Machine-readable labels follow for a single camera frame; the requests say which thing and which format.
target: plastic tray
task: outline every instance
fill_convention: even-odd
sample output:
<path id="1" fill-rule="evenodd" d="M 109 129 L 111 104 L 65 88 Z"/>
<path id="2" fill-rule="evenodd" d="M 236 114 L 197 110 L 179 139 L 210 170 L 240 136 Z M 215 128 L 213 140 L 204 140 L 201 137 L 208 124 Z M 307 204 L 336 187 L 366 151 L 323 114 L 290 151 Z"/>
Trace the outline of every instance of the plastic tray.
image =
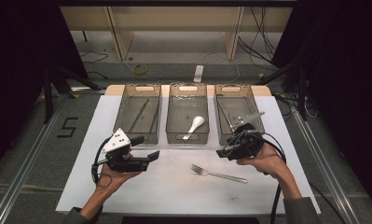
<path id="1" fill-rule="evenodd" d="M 145 144 L 157 144 L 160 89 L 159 84 L 126 85 L 113 132 L 121 128 L 130 139 L 144 136 Z"/>
<path id="2" fill-rule="evenodd" d="M 217 117 L 219 144 L 225 146 L 227 139 L 233 136 L 229 123 L 235 124 L 239 117 L 258 113 L 250 85 L 215 85 L 214 105 Z M 252 121 L 261 133 L 264 126 L 261 118 Z"/>
<path id="3" fill-rule="evenodd" d="M 192 121 L 202 116 L 205 121 L 188 140 Z M 209 136 L 209 114 L 206 85 L 172 84 L 170 86 L 166 134 L 170 144 L 207 144 Z"/>

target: white tabletop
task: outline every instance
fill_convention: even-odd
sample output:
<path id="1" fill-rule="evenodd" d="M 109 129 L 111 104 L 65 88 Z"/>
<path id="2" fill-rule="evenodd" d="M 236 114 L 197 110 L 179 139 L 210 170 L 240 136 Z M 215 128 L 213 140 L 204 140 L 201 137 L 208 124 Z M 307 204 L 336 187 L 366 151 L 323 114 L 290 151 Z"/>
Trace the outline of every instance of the white tabletop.
<path id="1" fill-rule="evenodd" d="M 261 117 L 266 133 L 280 142 L 302 195 L 311 197 L 320 214 L 274 97 L 261 96 L 255 97 L 255 100 L 258 110 L 266 113 Z M 239 166 L 235 161 L 220 159 L 215 153 L 222 146 L 218 145 L 218 134 L 215 131 L 213 101 L 214 98 L 208 96 L 208 144 L 188 147 L 168 144 L 164 128 L 166 120 L 161 119 L 159 143 L 141 145 L 132 151 L 135 157 L 144 157 L 159 149 L 159 159 L 150 163 L 147 172 L 129 180 L 113 194 L 104 204 L 105 213 L 182 217 L 254 217 L 270 214 L 277 181 L 269 175 L 260 174 L 252 166 Z M 56 211 L 67 213 L 74 206 L 82 207 L 94 191 L 90 167 L 100 144 L 112 133 L 120 102 L 121 96 L 101 97 Z M 166 118 L 167 102 L 167 96 L 163 95 L 162 118 Z M 211 175 L 195 175 L 190 169 L 193 163 L 211 172 L 246 178 L 249 182 L 242 184 Z M 284 214 L 282 196 L 277 214 Z"/>

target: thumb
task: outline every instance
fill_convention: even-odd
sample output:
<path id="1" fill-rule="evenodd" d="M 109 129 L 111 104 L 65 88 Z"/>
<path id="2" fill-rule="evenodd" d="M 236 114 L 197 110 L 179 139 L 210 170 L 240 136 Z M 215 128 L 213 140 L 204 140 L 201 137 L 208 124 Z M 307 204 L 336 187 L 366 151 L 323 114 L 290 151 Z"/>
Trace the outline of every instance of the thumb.
<path id="1" fill-rule="evenodd" d="M 236 163 L 238 165 L 255 165 L 255 159 L 254 158 L 243 158 L 243 159 L 237 160 Z"/>

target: silver fork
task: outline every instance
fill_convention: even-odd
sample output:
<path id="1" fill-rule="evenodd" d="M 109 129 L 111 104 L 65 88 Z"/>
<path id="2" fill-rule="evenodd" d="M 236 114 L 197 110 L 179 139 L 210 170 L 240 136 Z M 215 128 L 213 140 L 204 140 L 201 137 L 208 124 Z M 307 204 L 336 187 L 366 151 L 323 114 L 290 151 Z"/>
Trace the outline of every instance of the silver fork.
<path id="1" fill-rule="evenodd" d="M 247 183 L 247 179 L 232 176 L 232 175 L 220 175 L 220 174 L 217 174 L 217 173 L 210 173 L 208 170 L 203 169 L 203 168 L 201 168 L 197 165 L 194 165 L 194 164 L 192 164 L 191 170 L 195 171 L 195 173 L 197 173 L 199 175 L 215 175 L 215 176 L 219 176 L 219 177 L 222 177 L 222 178 L 225 178 L 225 179 L 238 181 L 238 182 L 241 182 L 243 184 Z"/>

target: spoon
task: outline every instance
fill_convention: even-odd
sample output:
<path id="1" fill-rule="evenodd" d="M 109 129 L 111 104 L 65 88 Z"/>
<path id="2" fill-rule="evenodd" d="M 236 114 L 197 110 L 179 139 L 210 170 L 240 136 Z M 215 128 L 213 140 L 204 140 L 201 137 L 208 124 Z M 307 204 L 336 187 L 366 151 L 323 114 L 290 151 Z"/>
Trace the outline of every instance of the spoon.
<path id="1" fill-rule="evenodd" d="M 194 120 L 192 120 L 191 128 L 188 131 L 188 135 L 183 137 L 183 140 L 188 140 L 189 136 L 203 123 L 205 119 L 201 116 L 196 116 Z"/>

